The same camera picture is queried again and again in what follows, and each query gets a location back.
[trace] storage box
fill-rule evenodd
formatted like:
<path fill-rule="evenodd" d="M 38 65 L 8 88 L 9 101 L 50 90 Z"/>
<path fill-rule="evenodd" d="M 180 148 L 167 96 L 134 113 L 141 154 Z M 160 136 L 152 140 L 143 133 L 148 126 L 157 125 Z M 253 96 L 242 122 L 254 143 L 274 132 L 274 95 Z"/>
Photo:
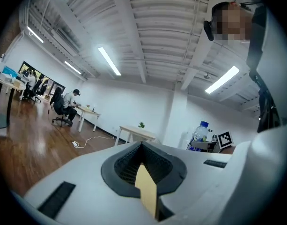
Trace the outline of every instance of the storage box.
<path fill-rule="evenodd" d="M 5 73 L 0 73 L 0 79 L 7 83 L 10 83 L 12 81 L 12 77 L 9 74 Z"/>
<path fill-rule="evenodd" d="M 22 81 L 18 80 L 18 79 L 15 79 L 14 82 L 13 82 L 13 85 L 17 88 L 19 88 L 22 84 Z"/>
<path fill-rule="evenodd" d="M 9 74 L 9 75 L 11 75 L 14 78 L 16 78 L 16 76 L 17 76 L 17 72 L 15 72 L 13 69 L 11 69 L 11 68 L 9 68 L 7 66 L 4 67 L 4 70 L 3 70 L 2 73 Z"/>

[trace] white wall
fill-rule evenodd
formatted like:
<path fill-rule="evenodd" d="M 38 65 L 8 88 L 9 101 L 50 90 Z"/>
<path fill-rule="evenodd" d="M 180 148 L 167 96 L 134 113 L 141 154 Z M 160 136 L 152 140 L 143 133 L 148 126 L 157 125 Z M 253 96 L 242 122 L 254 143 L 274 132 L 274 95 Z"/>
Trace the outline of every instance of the white wall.
<path fill-rule="evenodd" d="M 186 129 L 184 120 L 186 118 L 187 107 L 187 91 L 181 90 L 181 83 L 177 83 L 173 93 L 171 109 L 169 112 L 169 120 L 163 144 L 177 148 L 179 146 L 182 133 Z"/>
<path fill-rule="evenodd" d="M 98 127 L 116 135 L 119 125 L 138 126 L 145 123 L 145 130 L 153 132 L 162 141 L 169 115 L 170 90 L 129 82 L 91 79 L 80 88 L 76 100 L 82 105 L 95 106 L 100 113 Z M 90 115 L 85 119 L 95 123 Z M 121 138 L 126 140 L 127 133 Z"/>
<path fill-rule="evenodd" d="M 61 66 L 27 36 L 19 40 L 12 49 L 8 55 L 6 66 L 18 72 L 24 61 L 47 77 L 65 86 L 65 92 L 77 88 L 80 79 Z"/>
<path fill-rule="evenodd" d="M 234 145 L 252 140 L 257 134 L 258 120 L 249 118 L 243 113 L 230 109 L 224 105 L 210 102 L 205 99 L 188 96 L 186 124 L 188 134 L 184 136 L 190 139 L 193 130 L 199 126 L 201 121 L 209 123 L 212 134 L 221 134 L 230 131 Z"/>

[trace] white cable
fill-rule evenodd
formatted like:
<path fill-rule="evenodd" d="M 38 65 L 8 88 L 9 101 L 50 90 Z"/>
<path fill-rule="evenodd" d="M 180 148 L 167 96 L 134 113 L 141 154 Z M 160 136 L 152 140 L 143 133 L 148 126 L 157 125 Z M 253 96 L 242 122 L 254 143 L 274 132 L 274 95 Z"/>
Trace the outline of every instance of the white cable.
<path fill-rule="evenodd" d="M 98 137 L 100 137 L 100 138 L 105 138 L 105 139 L 110 139 L 110 140 L 114 139 L 114 136 L 113 136 L 113 138 L 101 137 L 101 136 L 98 136 Z M 72 144 L 74 145 L 75 148 L 85 148 L 85 147 L 86 147 L 86 144 L 87 144 L 87 141 L 89 141 L 90 139 L 98 138 L 98 137 L 91 137 L 91 138 L 87 139 L 86 142 L 85 142 L 84 147 L 79 147 L 79 143 L 76 142 L 76 141 L 73 141 Z"/>

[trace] small plant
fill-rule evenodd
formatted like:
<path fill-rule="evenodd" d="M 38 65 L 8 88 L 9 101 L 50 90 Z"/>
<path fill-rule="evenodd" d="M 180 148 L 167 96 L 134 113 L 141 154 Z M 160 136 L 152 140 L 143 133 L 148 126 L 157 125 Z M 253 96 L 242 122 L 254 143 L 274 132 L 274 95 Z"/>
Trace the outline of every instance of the small plant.
<path fill-rule="evenodd" d="M 140 122 L 139 125 L 138 125 L 138 127 L 139 127 L 139 128 L 144 128 L 144 127 L 145 127 L 144 122 Z"/>

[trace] plastic bottle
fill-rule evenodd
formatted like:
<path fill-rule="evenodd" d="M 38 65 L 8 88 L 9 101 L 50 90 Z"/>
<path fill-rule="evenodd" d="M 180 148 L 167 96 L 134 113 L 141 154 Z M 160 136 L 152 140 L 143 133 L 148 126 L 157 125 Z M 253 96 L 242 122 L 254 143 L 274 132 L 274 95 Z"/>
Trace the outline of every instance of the plastic bottle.
<path fill-rule="evenodd" d="M 198 142 L 205 142 L 208 134 L 209 123 L 205 121 L 200 122 L 200 126 L 196 128 L 195 132 L 192 134 L 192 139 Z"/>

